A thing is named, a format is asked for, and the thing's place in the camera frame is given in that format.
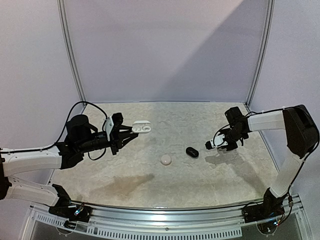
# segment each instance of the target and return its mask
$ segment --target white wall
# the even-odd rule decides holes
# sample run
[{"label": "white wall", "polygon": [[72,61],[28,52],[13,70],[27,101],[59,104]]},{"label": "white wall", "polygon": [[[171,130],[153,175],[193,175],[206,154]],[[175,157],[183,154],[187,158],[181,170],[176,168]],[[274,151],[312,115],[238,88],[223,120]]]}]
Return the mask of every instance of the white wall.
[{"label": "white wall", "polygon": [[[52,144],[79,101],[57,1],[1,1],[0,23],[0,147]],[[20,177],[45,183],[50,173]],[[19,239],[29,205],[17,199],[0,201],[0,239]]]},{"label": "white wall", "polygon": [[68,0],[93,102],[245,102],[267,0]]},{"label": "white wall", "polygon": [[[320,128],[320,2],[275,1],[266,55],[251,109],[304,104]],[[283,163],[283,132],[265,133],[278,164]],[[314,239],[320,239],[320,151],[308,158],[297,178]]]}]

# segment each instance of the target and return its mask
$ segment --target white bracket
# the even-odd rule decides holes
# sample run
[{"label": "white bracket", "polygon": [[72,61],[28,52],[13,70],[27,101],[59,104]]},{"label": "white bracket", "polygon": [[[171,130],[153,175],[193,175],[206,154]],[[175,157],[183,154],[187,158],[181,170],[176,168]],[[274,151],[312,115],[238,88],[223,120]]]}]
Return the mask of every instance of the white bracket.
[{"label": "white bracket", "polygon": [[212,138],[210,140],[211,146],[213,148],[217,148],[217,147],[228,145],[228,143],[226,141],[224,141],[224,138],[225,138],[224,134],[220,134],[220,135],[216,136],[214,139]]},{"label": "white bracket", "polygon": [[151,131],[151,122],[146,120],[135,121],[132,124],[132,132],[135,134],[147,134]]},{"label": "white bracket", "polygon": [[110,133],[112,131],[112,129],[114,128],[114,121],[112,120],[112,117],[107,118],[106,123],[105,123],[105,131],[106,131],[106,137],[108,138],[108,141],[110,142]]}]

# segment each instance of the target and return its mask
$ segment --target white round object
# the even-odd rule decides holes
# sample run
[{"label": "white round object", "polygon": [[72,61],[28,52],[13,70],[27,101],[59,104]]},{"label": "white round object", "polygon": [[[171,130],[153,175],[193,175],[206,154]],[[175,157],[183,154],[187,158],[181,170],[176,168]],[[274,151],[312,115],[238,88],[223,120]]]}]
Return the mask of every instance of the white round object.
[{"label": "white round object", "polygon": [[172,162],[172,160],[171,160],[171,157],[170,157],[169,155],[163,155],[163,156],[161,157],[161,163],[162,163],[162,165],[167,166],[167,165],[171,164],[171,162]]}]

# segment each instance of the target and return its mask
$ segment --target marble surface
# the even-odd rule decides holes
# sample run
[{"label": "marble surface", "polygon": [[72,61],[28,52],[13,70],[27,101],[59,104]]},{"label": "marble surface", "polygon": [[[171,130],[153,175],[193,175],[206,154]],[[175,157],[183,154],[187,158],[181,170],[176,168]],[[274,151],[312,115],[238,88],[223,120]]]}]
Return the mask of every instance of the marble surface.
[{"label": "marble surface", "polygon": [[[56,170],[52,183],[62,185],[73,200],[123,207],[206,207],[262,198],[277,170],[258,132],[244,146],[225,152],[206,150],[206,141],[228,124],[224,115],[242,103],[139,102],[98,104],[111,116],[121,112],[124,125],[148,120],[152,130],[141,134],[113,156],[85,158],[77,166]],[[84,111],[99,129],[104,116],[88,105]],[[199,151],[187,156],[186,148]],[[91,153],[92,158],[101,151]],[[169,155],[172,163],[161,164]]]}]

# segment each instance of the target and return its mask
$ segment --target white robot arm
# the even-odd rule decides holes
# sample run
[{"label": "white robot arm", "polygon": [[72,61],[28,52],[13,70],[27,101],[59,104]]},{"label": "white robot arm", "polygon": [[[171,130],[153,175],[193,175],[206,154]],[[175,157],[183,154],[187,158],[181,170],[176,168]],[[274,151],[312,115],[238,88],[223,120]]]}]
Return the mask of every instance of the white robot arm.
[{"label": "white robot arm", "polygon": [[44,204],[49,206],[51,214],[68,218],[70,221],[88,222],[91,207],[72,204],[62,186],[38,184],[14,175],[41,169],[72,168],[83,160],[84,153],[100,149],[104,149],[105,153],[106,148],[111,148],[112,154],[116,155],[119,149],[139,134],[151,131],[148,121],[135,121],[132,127],[124,126],[122,123],[122,114],[115,113],[112,117],[107,117],[102,131],[98,131],[89,123],[86,115],[80,114],[66,122],[67,136],[64,141],[38,148],[2,148],[0,150],[0,200],[22,199]]},{"label": "white robot arm", "polygon": [[263,204],[247,206],[243,209],[246,222],[258,221],[272,214],[284,212],[283,200],[289,195],[290,187],[299,174],[306,158],[319,145],[319,130],[304,105],[276,109],[267,112],[249,113],[244,116],[238,107],[225,112],[229,122],[220,129],[205,146],[231,151],[238,147],[237,141],[243,144],[248,133],[265,130],[285,130],[287,153],[284,163],[274,183],[263,196]]}]

